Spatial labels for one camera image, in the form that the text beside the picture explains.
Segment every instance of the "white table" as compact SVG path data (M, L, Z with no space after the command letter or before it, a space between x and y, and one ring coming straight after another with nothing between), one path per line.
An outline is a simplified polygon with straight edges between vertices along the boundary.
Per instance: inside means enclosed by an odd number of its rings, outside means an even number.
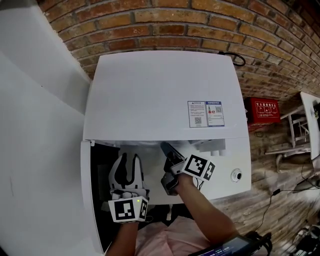
M320 98L312 96L305 92L301 92L300 96L302 99L304 112L308 123L311 160L313 160L320 155L320 130L318 121L315 118L314 110L314 106L320 103Z

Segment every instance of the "red box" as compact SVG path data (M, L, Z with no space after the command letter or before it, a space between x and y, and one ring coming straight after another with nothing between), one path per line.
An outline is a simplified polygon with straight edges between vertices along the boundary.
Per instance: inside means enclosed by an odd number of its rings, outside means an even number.
M247 110L249 132L281 121L278 101L275 99L248 97L244 100L244 107Z

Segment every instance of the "black cable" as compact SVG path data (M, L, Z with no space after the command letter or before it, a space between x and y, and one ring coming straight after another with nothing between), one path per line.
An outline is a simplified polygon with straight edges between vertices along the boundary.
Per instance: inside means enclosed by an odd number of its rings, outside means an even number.
M240 58L240 59L243 61L243 63L241 63L241 64L232 62L233 65L235 65L235 66L242 67L242 66L246 65L246 60L245 60L245 58L242 57L241 55L237 54L237 53L229 52L229 51L219 51L218 54L220 54L220 55L232 55L232 56L236 56L236 57Z
M199 186L199 191L201 190L203 184L204 184L204 181L201 182L201 184Z
M270 196L270 202L269 202L269 205L268 205L267 209L265 210L265 212L264 212L264 214L263 214L262 222L261 222L260 226L258 226L258 227L255 229L254 232L256 232L256 231L263 225L264 220L265 220L265 215L266 215L267 211L269 210L269 207L270 207L270 205L271 205L271 199L272 199L273 196L274 196L273 194L272 194L272 196Z
M196 188L199 189L199 188L198 188L198 186L199 186L199 180L198 180L198 178L195 178L195 179L196 179Z
M304 179L304 181L310 183L311 186L313 186L313 187L315 187L315 188L317 188L317 189L320 189L320 187L318 187L318 186L316 186L316 185L313 185L309 180L305 179L305 177L303 176L303 170L304 170L305 163L306 163L306 162L303 163L302 168L301 168L301 177L302 177L302 179Z
M280 190L280 188L279 188L279 189L275 190L275 191L272 193L272 195L270 196L270 202L269 202L269 205L268 205L267 209L266 209L265 212L263 213L262 222L261 222L260 226L258 226L258 227L256 228L255 232L263 225L264 220L265 220L265 215L266 215L267 211L268 211L269 208L270 208L271 198L272 198L273 196L276 196L276 195L279 194L280 192L284 192L284 191L306 191L306 190L319 190L319 189L320 189L320 188L285 189L285 190Z

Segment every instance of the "wrist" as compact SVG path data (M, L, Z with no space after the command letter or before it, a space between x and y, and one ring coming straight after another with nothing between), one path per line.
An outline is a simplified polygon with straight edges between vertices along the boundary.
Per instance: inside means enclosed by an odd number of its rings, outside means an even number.
M186 180L180 180L178 178L178 185L175 187L175 191L180 194L181 192L183 192L184 190L188 190L190 188L195 188L195 184L193 182L193 179L191 179L190 181L186 181Z

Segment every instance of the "freezer lid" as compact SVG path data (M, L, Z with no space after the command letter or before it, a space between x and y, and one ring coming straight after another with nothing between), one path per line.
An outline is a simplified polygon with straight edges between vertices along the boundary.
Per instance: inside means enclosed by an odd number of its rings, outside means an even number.
M138 51L99 58L85 140L170 141L248 137L229 56Z

